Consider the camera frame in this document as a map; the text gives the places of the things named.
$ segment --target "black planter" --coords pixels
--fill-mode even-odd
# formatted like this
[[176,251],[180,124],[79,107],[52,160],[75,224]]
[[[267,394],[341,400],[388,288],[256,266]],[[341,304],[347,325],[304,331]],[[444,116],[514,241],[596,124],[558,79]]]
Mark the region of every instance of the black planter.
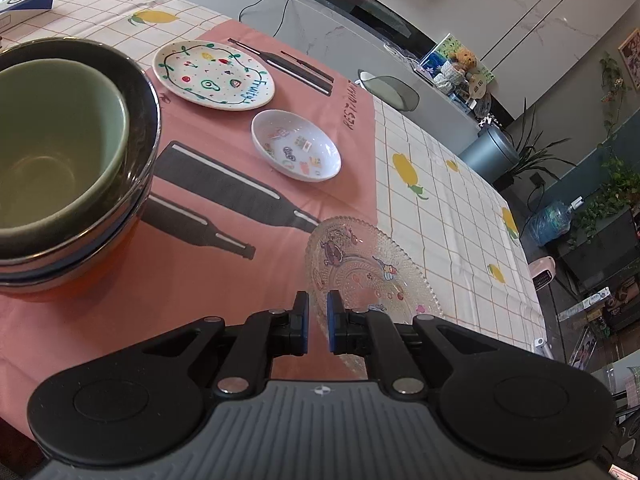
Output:
[[500,193],[507,189],[509,186],[513,185],[513,175],[506,173],[503,176],[499,176],[495,179],[493,186],[495,190]]

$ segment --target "lemon print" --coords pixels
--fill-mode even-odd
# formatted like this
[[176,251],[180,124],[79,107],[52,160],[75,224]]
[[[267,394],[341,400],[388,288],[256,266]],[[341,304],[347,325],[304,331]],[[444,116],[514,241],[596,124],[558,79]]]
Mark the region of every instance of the lemon print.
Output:
[[136,23],[171,23],[177,19],[164,10],[137,10],[127,21],[135,25]]
[[458,165],[453,160],[445,160],[444,162],[450,170],[455,171],[456,173],[460,172],[460,170],[458,169]]
[[409,189],[413,191],[421,200],[428,200],[428,197],[422,196],[424,189],[418,186],[418,174],[415,173],[414,167],[401,153],[394,153],[392,157],[396,171],[402,181],[407,184]]
[[511,236],[511,238],[513,238],[514,240],[517,240],[518,228],[516,227],[516,222],[513,221],[511,211],[509,211],[506,207],[502,208],[502,220],[504,221],[504,225],[507,227],[509,236]]
[[502,271],[497,265],[489,264],[486,268],[489,269],[489,274],[491,274],[496,280],[498,280],[500,283],[504,283],[504,276],[502,275]]

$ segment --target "trash can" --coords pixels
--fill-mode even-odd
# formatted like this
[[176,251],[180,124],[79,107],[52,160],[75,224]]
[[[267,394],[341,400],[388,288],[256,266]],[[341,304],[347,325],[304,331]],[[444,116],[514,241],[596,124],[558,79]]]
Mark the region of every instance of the trash can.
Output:
[[460,158],[489,184],[520,161],[509,139],[494,124],[486,124]]

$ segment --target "stack of bowls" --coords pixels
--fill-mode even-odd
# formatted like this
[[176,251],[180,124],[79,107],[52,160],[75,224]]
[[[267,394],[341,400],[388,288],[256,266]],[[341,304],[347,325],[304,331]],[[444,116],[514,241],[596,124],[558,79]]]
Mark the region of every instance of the stack of bowls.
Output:
[[138,223],[159,138],[156,91],[114,48],[46,38],[0,54],[0,294],[97,281]]

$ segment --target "pink tablecloth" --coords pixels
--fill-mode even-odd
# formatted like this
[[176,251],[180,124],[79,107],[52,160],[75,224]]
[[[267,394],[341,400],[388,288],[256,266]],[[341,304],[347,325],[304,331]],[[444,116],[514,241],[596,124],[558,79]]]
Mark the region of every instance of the pink tablecloth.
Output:
[[[203,39],[234,38],[259,50],[285,50],[335,79],[331,97],[270,68],[276,95],[264,108],[293,111],[313,121],[336,143],[342,170],[333,180],[306,184],[272,170],[255,151],[250,123],[258,110],[223,112],[162,92],[161,151],[178,140],[211,159],[277,190],[318,219],[351,215],[376,223],[374,106],[365,91],[316,60],[235,21]],[[344,122],[349,95],[356,95],[353,126]],[[222,232],[255,247],[249,260],[214,247],[187,244],[142,222],[126,259],[100,286],[68,301],[26,303],[0,298],[0,417],[25,434],[26,403],[45,378],[203,316],[228,324],[277,306],[290,307],[306,288],[304,254],[308,233],[262,224],[156,177],[153,193],[208,218]],[[326,339],[311,319],[305,358],[279,358],[279,377],[340,379],[349,376],[329,354]]]

